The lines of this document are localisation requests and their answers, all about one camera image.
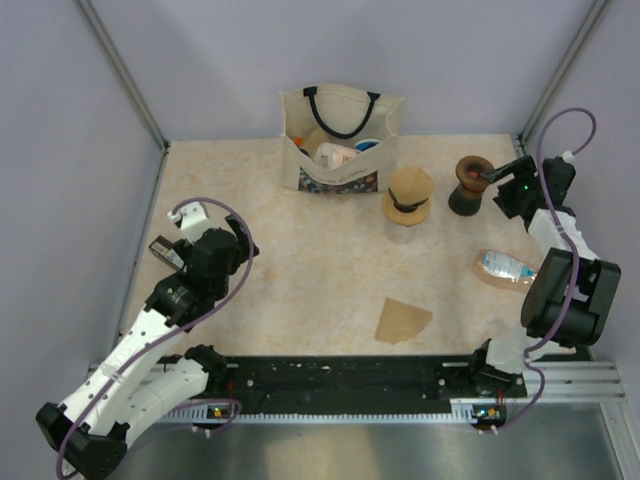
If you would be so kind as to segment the wooden dripper stand disc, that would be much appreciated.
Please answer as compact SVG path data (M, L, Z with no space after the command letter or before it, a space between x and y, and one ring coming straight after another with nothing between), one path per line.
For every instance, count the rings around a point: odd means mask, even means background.
M401 205L393 200L389 192L386 192L382 197L381 210L390 222L404 227L413 227L423 223L428 218L431 210L431 200L426 199L417 205Z

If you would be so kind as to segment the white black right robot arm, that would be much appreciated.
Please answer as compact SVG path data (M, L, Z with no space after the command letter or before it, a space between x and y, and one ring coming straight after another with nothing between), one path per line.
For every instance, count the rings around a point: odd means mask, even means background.
M574 212L563 204L575 177L567 157L536 164L523 156L477 176L498 186L495 203L507 218L522 219L544 256L538 267L495 250L476 256L479 279L525 295L519 325L486 340L466 372L469 388L489 396L508 390L530 361L554 345L593 345L603 332L621 269L588 247Z

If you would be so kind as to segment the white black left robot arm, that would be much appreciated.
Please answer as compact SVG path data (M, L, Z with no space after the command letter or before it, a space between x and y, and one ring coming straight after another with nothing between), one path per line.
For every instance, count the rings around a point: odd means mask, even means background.
M104 479L139 437L184 401L226 387L222 358L212 348L189 349L172 370L142 382L169 347L226 306L238 293L229 278L250 269L258 249L246 222L227 216L215 228L198 204L174 212L183 230L184 267L159 281L136 321L94 373L60 403L44 404L36 422L57 453L56 475Z

